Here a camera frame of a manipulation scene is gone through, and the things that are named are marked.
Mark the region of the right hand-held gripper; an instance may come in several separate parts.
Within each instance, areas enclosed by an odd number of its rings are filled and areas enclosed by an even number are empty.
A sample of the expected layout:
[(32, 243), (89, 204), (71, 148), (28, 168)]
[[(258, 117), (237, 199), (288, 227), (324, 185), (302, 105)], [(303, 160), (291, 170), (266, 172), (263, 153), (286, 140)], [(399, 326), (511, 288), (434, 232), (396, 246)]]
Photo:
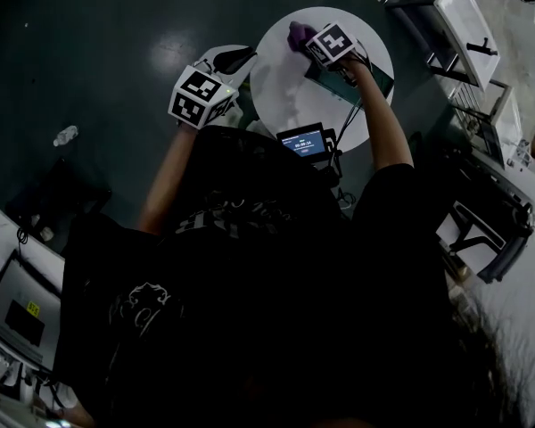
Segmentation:
[(349, 35), (339, 22), (333, 22), (307, 41), (305, 48), (321, 69), (336, 73), (347, 85), (355, 86), (355, 76), (342, 61), (346, 59), (370, 68), (368, 56), (357, 50), (358, 45), (357, 39)]

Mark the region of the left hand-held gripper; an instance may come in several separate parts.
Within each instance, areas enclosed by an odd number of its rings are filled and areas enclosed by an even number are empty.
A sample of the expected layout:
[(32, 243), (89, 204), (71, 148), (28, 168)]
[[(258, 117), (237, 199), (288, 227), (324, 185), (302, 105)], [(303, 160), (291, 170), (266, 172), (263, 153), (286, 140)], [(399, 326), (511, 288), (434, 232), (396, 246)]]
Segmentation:
[(168, 114), (197, 130), (207, 126), (226, 113), (257, 60), (251, 46), (212, 47), (181, 73), (169, 100)]

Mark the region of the purple thin object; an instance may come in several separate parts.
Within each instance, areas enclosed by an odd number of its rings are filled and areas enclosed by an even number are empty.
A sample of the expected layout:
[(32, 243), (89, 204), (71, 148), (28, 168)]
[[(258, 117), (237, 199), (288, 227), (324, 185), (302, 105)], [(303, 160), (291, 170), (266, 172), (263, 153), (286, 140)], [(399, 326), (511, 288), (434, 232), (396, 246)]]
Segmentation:
[(309, 56), (309, 51), (306, 48), (306, 44), (316, 34), (317, 31), (308, 24), (291, 21), (289, 24), (289, 34), (287, 36), (288, 46), (295, 53)]

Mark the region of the dark green tray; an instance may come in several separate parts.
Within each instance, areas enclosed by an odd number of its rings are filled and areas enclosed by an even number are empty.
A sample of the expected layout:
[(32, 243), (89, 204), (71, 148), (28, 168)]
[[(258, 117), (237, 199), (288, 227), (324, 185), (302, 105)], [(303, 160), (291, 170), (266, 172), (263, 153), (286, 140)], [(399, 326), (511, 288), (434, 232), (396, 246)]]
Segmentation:
[[(373, 63), (371, 64), (371, 74), (383, 96), (387, 98), (393, 89), (394, 79)], [(356, 104), (359, 100), (357, 82), (354, 76), (341, 64), (326, 69), (316, 62), (312, 62), (304, 77), (351, 104)]]

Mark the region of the person's right forearm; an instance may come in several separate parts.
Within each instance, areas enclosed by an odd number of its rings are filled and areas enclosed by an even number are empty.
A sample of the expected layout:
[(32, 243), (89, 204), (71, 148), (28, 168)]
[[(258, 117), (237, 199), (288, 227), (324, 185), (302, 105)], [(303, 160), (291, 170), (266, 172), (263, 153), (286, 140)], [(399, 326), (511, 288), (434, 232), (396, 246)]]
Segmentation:
[(399, 164), (413, 167), (411, 151), (402, 127), (376, 84), (370, 69), (352, 54), (342, 57), (340, 64), (356, 80), (366, 114), (375, 169)]

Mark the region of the person's left forearm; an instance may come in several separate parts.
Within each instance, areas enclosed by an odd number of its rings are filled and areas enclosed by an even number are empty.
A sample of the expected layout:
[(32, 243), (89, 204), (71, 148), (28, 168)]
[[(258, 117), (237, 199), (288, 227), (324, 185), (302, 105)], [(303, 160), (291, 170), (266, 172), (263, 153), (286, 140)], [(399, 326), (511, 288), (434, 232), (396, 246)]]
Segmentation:
[(196, 137), (195, 128), (185, 123), (179, 124), (146, 197), (137, 224), (140, 231), (152, 235), (161, 232), (169, 209), (177, 197)]

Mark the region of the small black display screen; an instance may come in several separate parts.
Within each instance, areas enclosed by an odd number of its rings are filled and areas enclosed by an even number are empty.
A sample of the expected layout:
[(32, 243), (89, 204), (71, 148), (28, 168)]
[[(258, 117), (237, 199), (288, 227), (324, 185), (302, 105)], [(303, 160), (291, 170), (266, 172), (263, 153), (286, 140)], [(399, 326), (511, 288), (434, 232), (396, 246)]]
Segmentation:
[(302, 158), (314, 159), (327, 153), (323, 130), (321, 123), (315, 123), (279, 132), (276, 139)]

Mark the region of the white sink grey metal stand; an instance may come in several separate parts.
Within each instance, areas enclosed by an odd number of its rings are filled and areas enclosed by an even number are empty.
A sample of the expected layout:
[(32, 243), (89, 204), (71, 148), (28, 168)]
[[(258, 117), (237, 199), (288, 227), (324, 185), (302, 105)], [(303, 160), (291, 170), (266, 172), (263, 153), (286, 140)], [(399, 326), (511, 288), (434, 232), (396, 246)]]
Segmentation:
[(498, 51), (490, 28), (475, 0), (381, 0), (403, 22), (423, 50), (432, 73), (484, 90), (500, 61), (467, 51), (465, 45), (489, 46)]

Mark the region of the black faucet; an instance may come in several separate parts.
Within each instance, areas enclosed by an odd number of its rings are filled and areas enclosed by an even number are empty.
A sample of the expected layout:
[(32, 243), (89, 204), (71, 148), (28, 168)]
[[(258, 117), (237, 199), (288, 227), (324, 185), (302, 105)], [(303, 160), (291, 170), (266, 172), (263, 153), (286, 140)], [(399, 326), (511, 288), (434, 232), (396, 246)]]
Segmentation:
[(495, 49), (492, 49), (489, 46), (489, 39), (485, 37), (483, 39), (483, 43), (481, 45), (473, 44), (473, 43), (467, 43), (465, 45), (467, 51), (473, 51), (480, 54), (485, 54), (488, 56), (497, 56), (498, 51)]

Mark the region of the clear plastic bottle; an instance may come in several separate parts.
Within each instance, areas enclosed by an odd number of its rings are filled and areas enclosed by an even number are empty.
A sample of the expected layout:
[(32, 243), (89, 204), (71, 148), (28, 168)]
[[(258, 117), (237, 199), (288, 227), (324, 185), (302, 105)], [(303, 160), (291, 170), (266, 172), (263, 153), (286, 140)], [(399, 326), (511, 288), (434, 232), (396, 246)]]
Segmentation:
[(57, 134), (57, 136), (53, 140), (53, 146), (59, 147), (59, 146), (66, 145), (67, 143), (75, 139), (78, 136), (78, 133), (79, 133), (79, 130), (77, 126), (70, 125), (66, 127), (65, 129), (63, 129)]

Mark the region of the person's black printed T-shirt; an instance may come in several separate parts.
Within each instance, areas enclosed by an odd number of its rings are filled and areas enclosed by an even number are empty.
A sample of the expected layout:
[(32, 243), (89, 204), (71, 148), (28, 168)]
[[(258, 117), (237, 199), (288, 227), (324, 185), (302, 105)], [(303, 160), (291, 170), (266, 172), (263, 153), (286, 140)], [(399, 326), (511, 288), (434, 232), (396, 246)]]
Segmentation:
[(104, 426), (436, 425), (456, 385), (427, 215), (410, 165), (345, 219), (290, 150), (207, 128), (158, 235), (72, 222), (55, 375)]

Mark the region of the grey laptop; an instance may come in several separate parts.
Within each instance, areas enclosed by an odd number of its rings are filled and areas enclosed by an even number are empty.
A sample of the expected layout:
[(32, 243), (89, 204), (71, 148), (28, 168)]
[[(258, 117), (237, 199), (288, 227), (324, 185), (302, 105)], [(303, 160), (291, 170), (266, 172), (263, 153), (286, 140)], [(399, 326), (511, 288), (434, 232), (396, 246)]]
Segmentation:
[(0, 272), (0, 347), (44, 373), (54, 370), (61, 292), (13, 251)]

